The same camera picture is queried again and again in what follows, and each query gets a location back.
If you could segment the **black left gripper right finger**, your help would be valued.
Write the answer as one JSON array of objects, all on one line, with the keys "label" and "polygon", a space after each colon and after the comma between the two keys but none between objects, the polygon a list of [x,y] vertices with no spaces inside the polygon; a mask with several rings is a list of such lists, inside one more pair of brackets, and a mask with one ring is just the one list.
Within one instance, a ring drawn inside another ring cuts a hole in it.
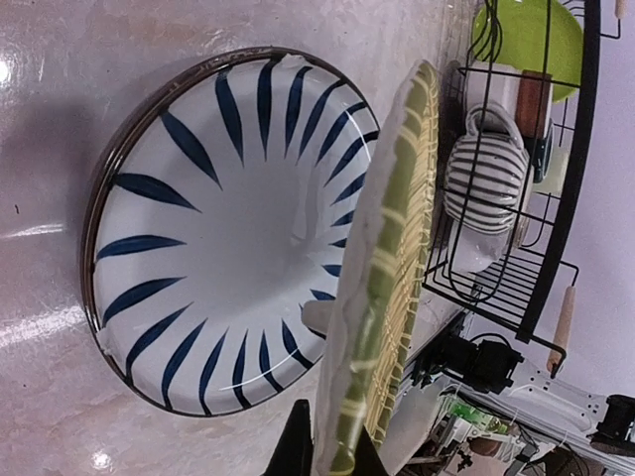
[{"label": "black left gripper right finger", "polygon": [[352,476],[388,476],[381,458],[365,428],[362,429],[355,450]]}]

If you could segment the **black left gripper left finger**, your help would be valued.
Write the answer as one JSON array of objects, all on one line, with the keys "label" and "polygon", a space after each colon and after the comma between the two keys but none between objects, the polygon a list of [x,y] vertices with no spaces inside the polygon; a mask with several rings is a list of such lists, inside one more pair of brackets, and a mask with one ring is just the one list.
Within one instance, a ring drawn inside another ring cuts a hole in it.
[{"label": "black left gripper left finger", "polygon": [[293,404],[265,476],[309,476],[313,451],[310,402],[298,399]]}]

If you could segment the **yellow green woven plate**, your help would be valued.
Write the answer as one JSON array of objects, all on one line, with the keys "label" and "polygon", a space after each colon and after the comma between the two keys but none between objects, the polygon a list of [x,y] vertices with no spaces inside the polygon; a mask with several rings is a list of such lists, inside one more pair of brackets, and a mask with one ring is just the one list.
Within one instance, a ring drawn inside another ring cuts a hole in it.
[{"label": "yellow green woven plate", "polygon": [[380,446],[399,393],[432,226],[438,73],[426,60],[399,86],[381,128],[327,309],[312,474],[350,475],[363,433]]}]

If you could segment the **white plate dark stripes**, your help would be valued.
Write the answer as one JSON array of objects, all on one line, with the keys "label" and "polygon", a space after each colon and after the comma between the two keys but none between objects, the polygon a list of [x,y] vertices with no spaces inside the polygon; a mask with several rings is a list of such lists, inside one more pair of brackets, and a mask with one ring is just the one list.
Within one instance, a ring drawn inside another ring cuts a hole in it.
[{"label": "white plate dark stripes", "polygon": [[357,86],[342,72],[336,78],[312,70],[303,79],[295,70],[273,71],[273,92],[253,72],[234,69],[231,89],[240,110],[242,139],[229,136],[214,111],[223,91],[207,82],[170,108],[209,152],[216,171],[210,179],[192,162],[189,146],[170,146],[172,122],[155,123],[137,145],[127,171],[168,177],[171,185],[200,210],[145,202],[136,196],[115,201],[125,218],[146,218],[127,229],[109,218],[102,238],[173,235],[185,246],[173,248],[171,270],[151,255],[103,262],[98,276],[108,278],[122,267],[124,278],[102,294],[110,301],[146,279],[211,271],[205,286],[186,282],[111,320],[115,341],[127,352],[134,336],[124,328],[144,330],[152,310],[186,309],[182,321],[165,335],[175,340],[182,323],[193,325],[206,314],[202,339],[225,334],[228,346],[208,391],[223,409],[234,400],[227,393],[238,373],[235,345],[245,344],[243,393],[253,407],[291,387],[320,360],[324,342],[302,324],[310,300],[336,295],[346,238],[363,187],[379,125]]}]

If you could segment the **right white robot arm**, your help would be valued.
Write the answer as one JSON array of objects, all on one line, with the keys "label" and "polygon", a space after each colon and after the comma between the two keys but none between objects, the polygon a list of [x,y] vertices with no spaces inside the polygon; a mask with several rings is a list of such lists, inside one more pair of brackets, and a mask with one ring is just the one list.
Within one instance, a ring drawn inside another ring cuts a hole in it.
[{"label": "right white robot arm", "polygon": [[517,365],[501,395],[562,417],[589,440],[594,449],[626,457],[634,455],[634,399],[592,394],[561,381],[526,360]]}]

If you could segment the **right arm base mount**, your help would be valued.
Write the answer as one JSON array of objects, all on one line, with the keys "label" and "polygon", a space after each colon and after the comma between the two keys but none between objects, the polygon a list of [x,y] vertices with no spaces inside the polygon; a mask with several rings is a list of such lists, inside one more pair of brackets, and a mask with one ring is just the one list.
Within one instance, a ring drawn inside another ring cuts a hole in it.
[{"label": "right arm base mount", "polygon": [[414,387],[424,387],[432,375],[443,373],[484,394],[500,394],[513,384],[516,367],[524,362],[521,353],[501,341],[475,343],[458,335],[436,336],[415,361]]}]

